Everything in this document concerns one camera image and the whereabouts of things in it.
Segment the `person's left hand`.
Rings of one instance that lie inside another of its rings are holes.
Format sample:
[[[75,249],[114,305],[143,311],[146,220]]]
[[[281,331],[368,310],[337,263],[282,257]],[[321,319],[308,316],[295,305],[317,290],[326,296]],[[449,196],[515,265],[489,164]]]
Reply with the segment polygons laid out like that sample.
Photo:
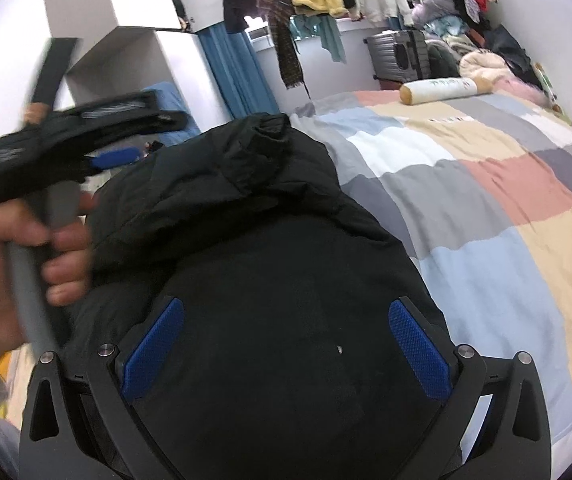
[[[0,203],[0,359],[26,342],[21,306],[67,307],[91,284],[91,234],[81,219],[49,228],[22,198]]]

